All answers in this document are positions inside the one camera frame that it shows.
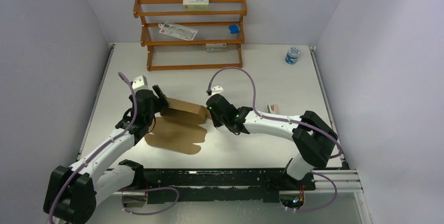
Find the brown cardboard box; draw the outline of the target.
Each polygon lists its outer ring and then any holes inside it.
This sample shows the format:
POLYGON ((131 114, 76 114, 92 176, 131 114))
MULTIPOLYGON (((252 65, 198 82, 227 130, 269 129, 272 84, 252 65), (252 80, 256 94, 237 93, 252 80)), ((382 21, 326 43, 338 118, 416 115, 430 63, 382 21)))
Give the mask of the brown cardboard box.
POLYGON ((177 153, 194 155, 205 142, 210 118, 206 107, 183 100, 168 98, 169 107, 156 117, 156 125, 145 135, 145 142, 152 147, 177 153))

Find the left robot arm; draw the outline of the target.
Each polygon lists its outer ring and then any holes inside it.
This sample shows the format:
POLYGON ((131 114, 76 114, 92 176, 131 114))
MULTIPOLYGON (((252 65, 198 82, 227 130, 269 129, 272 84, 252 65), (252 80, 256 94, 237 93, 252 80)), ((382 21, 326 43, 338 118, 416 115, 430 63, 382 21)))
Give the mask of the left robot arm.
POLYGON ((49 223, 56 218, 86 223, 96 207, 114 192, 125 187, 136 191, 144 186, 141 164, 124 160, 112 171, 109 167, 148 134, 155 115, 168 108, 169 102, 158 85, 148 88, 132 81, 130 86, 132 106, 110 135, 84 158, 52 171, 43 203, 49 223))

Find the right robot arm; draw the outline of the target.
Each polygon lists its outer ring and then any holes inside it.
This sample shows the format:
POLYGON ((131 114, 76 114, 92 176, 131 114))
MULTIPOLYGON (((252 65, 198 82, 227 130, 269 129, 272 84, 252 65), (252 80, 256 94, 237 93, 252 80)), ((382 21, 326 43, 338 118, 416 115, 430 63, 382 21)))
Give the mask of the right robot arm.
POLYGON ((214 127, 226 127, 235 135, 261 133, 294 142, 298 154, 290 159, 283 184, 296 189, 314 168, 325 168, 338 143, 338 136, 315 112, 282 116, 255 112, 252 107, 235 107, 222 95, 215 94, 206 102, 214 127))

